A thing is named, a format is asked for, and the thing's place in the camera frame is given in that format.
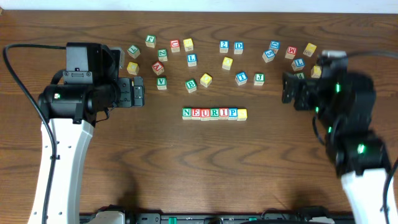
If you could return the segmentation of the green N block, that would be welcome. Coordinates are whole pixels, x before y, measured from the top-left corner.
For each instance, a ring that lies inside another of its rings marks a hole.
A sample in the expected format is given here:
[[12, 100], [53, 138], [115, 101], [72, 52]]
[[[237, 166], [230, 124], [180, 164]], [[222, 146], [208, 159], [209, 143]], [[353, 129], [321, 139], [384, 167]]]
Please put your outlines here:
[[192, 109], [182, 108], [182, 119], [191, 119], [191, 118], [192, 118]]

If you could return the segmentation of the yellow S block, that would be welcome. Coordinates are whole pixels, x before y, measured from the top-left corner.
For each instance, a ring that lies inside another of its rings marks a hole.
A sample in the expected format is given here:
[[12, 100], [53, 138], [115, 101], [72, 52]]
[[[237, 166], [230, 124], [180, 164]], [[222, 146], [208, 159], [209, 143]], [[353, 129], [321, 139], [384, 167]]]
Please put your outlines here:
[[237, 110], [238, 112], [238, 117], [237, 120], [238, 121], [245, 121], [248, 118], [248, 111], [245, 108], [241, 108]]

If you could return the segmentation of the red E block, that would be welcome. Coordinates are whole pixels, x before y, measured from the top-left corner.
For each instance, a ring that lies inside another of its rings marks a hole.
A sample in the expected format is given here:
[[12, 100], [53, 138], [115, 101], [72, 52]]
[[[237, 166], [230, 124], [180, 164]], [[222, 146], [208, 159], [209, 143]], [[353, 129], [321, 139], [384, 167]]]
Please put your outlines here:
[[192, 108], [191, 119], [201, 120], [201, 109], [200, 108]]

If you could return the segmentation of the blue P block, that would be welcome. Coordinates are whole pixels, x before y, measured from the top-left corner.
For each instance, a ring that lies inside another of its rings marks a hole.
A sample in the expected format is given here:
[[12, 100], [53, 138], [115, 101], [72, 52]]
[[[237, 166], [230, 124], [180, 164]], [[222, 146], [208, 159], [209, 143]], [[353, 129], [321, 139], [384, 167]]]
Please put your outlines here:
[[229, 108], [228, 109], [228, 119], [229, 120], [237, 120], [238, 119], [238, 109], [237, 108]]

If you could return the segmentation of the red I block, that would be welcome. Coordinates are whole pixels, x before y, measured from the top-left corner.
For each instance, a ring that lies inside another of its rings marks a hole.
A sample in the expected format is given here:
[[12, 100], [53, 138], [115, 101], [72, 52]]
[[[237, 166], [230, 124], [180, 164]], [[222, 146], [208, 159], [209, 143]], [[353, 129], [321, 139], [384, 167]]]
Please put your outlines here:
[[229, 118], [229, 109], [228, 108], [220, 108], [219, 109], [219, 119], [228, 120]]

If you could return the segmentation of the green R block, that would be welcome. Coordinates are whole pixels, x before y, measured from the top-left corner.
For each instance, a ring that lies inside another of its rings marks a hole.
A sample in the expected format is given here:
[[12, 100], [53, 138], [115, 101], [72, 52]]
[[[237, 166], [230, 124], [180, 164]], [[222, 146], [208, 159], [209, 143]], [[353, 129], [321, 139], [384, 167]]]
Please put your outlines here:
[[210, 119], [211, 120], [219, 120], [220, 114], [218, 108], [211, 108], [210, 109]]

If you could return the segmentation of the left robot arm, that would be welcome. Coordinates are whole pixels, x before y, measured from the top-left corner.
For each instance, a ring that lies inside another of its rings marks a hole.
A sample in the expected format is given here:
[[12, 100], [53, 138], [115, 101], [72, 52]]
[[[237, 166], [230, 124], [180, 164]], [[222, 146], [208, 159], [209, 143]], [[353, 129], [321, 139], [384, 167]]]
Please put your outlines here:
[[83, 168], [97, 114], [144, 106], [142, 77], [119, 77], [122, 48], [68, 43], [66, 60], [39, 95], [42, 157], [29, 223], [79, 222]]

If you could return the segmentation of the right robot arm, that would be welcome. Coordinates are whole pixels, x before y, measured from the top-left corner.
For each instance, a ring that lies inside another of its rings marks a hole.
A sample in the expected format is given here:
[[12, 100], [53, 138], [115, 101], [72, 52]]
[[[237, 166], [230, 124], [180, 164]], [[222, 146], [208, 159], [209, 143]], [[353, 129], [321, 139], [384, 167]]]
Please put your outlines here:
[[319, 78], [282, 75], [282, 102], [313, 110], [326, 129], [324, 145], [356, 223], [397, 223], [394, 173], [384, 141], [370, 128], [376, 91], [371, 77], [349, 72], [351, 54], [322, 55]]

